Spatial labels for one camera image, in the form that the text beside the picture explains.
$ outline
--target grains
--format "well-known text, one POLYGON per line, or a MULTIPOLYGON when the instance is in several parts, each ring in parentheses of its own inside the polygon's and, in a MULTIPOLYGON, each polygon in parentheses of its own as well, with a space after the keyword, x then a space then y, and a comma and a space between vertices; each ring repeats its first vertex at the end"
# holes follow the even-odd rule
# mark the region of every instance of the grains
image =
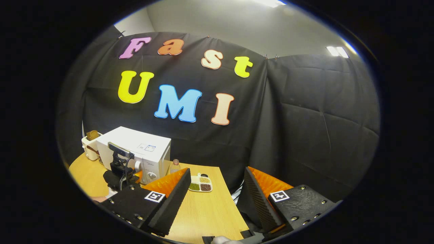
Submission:
POLYGON ((199 184, 190 183, 190 186, 188 188, 190 188, 191 190, 198 191, 199 190, 199 184))
POLYGON ((201 191, 211 191, 211 186, 208 184, 201 184, 201 191))
POLYGON ((207 178, 203 178, 203 177, 201 177, 199 179, 199 181, 201 181, 202 183, 210 183, 210 180, 208 180, 207 178))

